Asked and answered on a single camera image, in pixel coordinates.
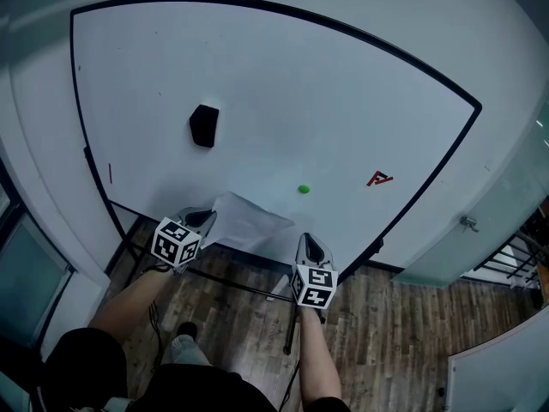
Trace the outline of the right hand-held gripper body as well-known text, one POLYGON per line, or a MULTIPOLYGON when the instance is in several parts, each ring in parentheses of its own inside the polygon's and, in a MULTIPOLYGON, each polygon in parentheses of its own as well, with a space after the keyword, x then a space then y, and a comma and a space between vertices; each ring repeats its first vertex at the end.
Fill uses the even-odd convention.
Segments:
POLYGON ((294 265, 290 287, 298 306, 325 310, 334 298, 338 283, 335 270, 294 265))

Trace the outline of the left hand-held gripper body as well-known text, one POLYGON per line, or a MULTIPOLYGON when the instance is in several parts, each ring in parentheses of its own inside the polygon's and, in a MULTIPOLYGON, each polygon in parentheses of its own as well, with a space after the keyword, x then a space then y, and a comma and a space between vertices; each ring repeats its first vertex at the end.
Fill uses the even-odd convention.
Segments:
POLYGON ((151 254, 175 272, 182 273, 202 244, 202 236, 180 223, 164 217, 154 230, 151 254))

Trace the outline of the white paper sheet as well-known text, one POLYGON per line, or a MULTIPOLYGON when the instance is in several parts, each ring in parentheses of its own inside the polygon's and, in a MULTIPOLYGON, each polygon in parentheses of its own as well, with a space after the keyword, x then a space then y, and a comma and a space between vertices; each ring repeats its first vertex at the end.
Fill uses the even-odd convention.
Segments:
POLYGON ((214 200, 215 221, 205 236, 202 249, 215 243, 239 250, 256 247, 293 227, 294 221, 269 212, 233 192, 226 192, 214 200))

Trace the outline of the black-framed whiteboard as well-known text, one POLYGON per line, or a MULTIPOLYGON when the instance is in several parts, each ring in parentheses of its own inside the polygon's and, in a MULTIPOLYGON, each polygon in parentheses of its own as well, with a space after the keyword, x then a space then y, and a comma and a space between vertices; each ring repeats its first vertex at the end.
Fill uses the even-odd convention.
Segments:
POLYGON ((311 233, 351 277, 482 110, 406 51, 263 0, 93 3, 71 11, 69 48, 85 155, 112 221, 119 209, 150 221, 212 209, 233 192, 294 221, 248 250, 227 245, 279 272, 311 233), (191 136, 201 104, 220 111, 212 148, 191 136))

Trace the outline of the person's right forearm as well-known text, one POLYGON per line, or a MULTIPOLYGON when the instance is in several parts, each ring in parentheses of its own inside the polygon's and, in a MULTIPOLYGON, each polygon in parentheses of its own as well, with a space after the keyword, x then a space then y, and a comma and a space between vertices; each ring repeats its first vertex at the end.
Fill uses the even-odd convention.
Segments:
POLYGON ((303 406, 307 408, 325 397, 341 399, 341 380, 317 312, 309 307, 301 307, 299 317, 299 384, 303 406))

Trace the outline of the person's left forearm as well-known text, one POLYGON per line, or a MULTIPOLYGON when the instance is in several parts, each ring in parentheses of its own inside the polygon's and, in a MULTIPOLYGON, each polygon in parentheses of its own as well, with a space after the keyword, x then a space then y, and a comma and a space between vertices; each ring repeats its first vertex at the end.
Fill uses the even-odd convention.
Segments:
POLYGON ((98 310, 88 327, 102 330, 117 342, 124 343, 174 276, 172 271, 145 272, 98 310))

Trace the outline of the black whiteboard eraser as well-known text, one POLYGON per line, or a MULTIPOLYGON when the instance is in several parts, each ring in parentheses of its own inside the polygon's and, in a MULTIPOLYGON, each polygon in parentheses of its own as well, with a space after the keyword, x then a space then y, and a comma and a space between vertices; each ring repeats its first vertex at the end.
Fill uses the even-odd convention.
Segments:
POLYGON ((219 112, 216 108, 201 104, 191 114, 189 126, 195 145, 202 148, 214 146, 219 112))

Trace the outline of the person's grey trouser leg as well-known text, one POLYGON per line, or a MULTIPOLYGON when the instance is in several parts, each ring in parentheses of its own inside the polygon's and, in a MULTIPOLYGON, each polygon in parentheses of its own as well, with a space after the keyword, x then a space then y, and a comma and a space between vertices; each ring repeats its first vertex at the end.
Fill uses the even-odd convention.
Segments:
POLYGON ((178 335, 171 342, 171 362, 180 365, 211 367, 196 341, 188 334, 178 335))

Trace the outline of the black-framed window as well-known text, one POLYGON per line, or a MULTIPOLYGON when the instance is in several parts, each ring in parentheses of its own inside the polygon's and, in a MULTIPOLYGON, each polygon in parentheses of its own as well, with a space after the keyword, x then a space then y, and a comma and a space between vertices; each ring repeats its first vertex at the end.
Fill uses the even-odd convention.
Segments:
POLYGON ((71 274, 32 216, 0 184, 0 336, 36 347, 71 274))

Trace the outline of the person's black shirt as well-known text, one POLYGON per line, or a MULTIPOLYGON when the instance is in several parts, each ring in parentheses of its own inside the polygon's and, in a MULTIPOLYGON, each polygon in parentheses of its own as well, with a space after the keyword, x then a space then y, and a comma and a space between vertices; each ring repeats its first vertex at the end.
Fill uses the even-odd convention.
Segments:
POLYGON ((62 336, 45 363, 47 412, 277 412, 252 384, 217 367, 168 363, 131 399, 122 346, 102 330, 62 336))

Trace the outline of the frosted glass door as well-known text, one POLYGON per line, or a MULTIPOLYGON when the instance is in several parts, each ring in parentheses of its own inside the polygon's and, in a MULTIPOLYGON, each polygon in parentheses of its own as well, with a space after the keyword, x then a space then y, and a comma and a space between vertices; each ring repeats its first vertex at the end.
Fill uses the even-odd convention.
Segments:
POLYGON ((496 251, 549 195, 549 82, 529 124, 497 170, 486 193, 464 215, 478 233, 458 222, 426 253, 393 278, 415 286, 446 288, 496 251))

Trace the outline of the black metal railing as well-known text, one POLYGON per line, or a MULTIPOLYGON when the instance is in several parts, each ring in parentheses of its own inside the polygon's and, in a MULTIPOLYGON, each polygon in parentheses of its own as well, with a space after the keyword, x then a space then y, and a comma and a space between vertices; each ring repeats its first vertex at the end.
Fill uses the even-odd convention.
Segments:
POLYGON ((539 268, 549 271, 549 227, 522 227, 462 278, 508 288, 541 290, 539 268))

